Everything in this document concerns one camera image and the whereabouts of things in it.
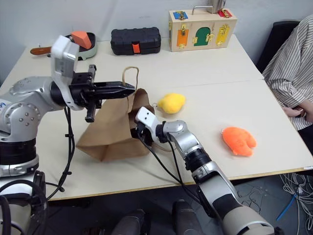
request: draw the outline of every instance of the white table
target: white table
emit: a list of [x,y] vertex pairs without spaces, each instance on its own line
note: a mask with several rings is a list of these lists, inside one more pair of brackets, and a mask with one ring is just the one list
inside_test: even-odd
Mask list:
[[[262,75],[252,64],[235,36],[229,47],[213,50],[172,53],[163,40],[159,54],[114,56],[109,42],[99,43],[97,55],[79,62],[77,71],[87,71],[95,63],[96,81],[120,80],[122,70],[129,65],[140,68],[139,87],[149,94],[150,103],[170,92],[186,96],[186,104],[175,115],[156,110],[160,120],[182,119],[203,144],[229,179],[243,179],[283,172],[303,170],[313,165],[313,158],[293,128]],[[34,57],[26,49],[7,80],[1,93],[26,76],[49,75],[50,60]],[[129,72],[127,78],[133,78]],[[72,112],[72,127],[76,141],[88,124],[86,111]],[[251,132],[258,146],[252,157],[235,157],[223,143],[221,130],[228,126],[242,127]],[[67,122],[64,113],[51,112],[43,118],[37,136],[40,168],[48,182],[57,183],[67,161]],[[156,149],[171,172],[176,172],[170,153]],[[179,158],[184,182],[192,182]],[[159,166],[152,155],[98,162],[76,150],[63,193],[54,199],[77,198],[123,191],[172,186],[175,182]],[[47,195],[54,190],[47,188]]]

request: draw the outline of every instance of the black plastic case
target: black plastic case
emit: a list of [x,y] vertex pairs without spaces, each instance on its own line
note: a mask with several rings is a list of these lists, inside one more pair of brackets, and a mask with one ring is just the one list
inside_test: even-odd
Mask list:
[[111,48],[115,55],[158,53],[161,49],[157,27],[114,29],[111,36]]

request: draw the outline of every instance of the green door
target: green door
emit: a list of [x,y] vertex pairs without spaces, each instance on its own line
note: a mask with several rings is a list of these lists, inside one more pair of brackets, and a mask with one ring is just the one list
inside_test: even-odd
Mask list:
[[196,40],[194,46],[205,46],[208,43],[207,35],[210,35],[211,30],[208,27],[199,28],[196,33]]

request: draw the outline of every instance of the stuffed toy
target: stuffed toy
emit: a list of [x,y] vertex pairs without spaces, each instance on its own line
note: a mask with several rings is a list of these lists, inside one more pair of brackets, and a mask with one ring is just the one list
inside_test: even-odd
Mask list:
[[164,112],[168,114],[177,113],[185,104],[185,97],[182,94],[170,93],[163,97],[158,103]]
[[222,132],[225,143],[231,148],[233,154],[250,157],[251,148],[256,147],[256,140],[246,130],[238,127],[227,127]]

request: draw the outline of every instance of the black chair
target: black chair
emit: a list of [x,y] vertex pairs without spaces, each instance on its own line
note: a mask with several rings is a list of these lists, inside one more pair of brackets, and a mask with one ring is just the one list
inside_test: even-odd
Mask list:
[[256,68],[263,73],[270,60],[276,54],[280,46],[288,39],[293,29],[298,26],[299,21],[280,21],[273,24],[268,41],[259,58]]

